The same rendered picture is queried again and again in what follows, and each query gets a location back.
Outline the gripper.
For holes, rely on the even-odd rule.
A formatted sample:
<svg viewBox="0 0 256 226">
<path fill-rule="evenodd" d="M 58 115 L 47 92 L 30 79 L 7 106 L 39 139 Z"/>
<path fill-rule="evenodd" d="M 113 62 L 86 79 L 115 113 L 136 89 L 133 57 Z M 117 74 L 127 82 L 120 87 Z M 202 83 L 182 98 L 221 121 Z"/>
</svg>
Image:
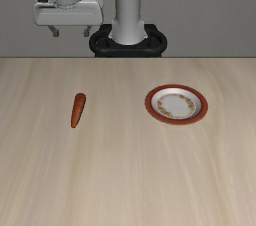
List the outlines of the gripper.
<svg viewBox="0 0 256 226">
<path fill-rule="evenodd" d="M 103 23 L 103 0 L 34 0 L 33 19 L 39 26 L 48 26 L 53 37 L 59 37 L 54 26 L 86 26 L 84 37 L 92 26 Z"/>
</svg>

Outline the orange carrot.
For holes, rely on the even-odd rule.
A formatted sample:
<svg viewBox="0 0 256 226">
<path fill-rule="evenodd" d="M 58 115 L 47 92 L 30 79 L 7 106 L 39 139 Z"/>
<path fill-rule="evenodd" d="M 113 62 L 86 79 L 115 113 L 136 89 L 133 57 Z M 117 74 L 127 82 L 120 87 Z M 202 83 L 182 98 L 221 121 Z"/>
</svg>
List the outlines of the orange carrot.
<svg viewBox="0 0 256 226">
<path fill-rule="evenodd" d="M 72 115 L 71 115 L 72 128 L 75 128 L 79 123 L 85 103 L 86 103 L 86 95 L 84 93 L 78 93 L 75 96 L 73 108 L 72 108 Z"/>
</svg>

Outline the red-rimmed white plate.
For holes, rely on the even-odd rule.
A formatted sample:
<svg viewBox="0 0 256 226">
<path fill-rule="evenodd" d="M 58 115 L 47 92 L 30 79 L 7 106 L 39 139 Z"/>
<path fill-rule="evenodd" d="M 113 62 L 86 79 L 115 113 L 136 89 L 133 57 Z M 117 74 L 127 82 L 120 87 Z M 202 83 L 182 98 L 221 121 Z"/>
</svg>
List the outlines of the red-rimmed white plate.
<svg viewBox="0 0 256 226">
<path fill-rule="evenodd" d="M 178 84 L 155 87 L 146 95 L 144 106 L 153 118 L 171 125 L 193 124 L 208 112 L 208 102 L 199 91 Z"/>
</svg>

